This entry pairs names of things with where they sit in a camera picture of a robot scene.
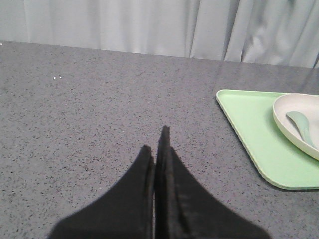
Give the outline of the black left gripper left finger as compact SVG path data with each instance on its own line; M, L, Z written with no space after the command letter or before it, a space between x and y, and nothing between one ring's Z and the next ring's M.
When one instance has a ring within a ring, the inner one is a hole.
M122 178L102 197L61 220L51 239L151 239L155 164L144 145Z

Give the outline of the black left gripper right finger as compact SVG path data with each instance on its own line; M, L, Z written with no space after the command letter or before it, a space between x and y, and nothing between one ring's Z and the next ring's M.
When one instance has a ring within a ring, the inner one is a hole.
M270 235L215 199L188 171L170 144L159 138L155 174L157 239L268 239Z

